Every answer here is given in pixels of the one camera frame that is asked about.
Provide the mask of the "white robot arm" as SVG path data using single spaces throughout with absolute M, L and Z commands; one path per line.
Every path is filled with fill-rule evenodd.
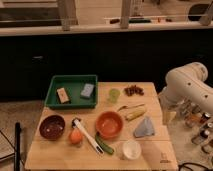
M 164 125 L 171 121 L 175 109 L 184 100 L 190 100 L 204 112 L 213 114 L 213 88 L 205 84 L 207 77 L 208 70 L 200 62 L 174 68 L 166 74 L 166 86 L 158 94 Z

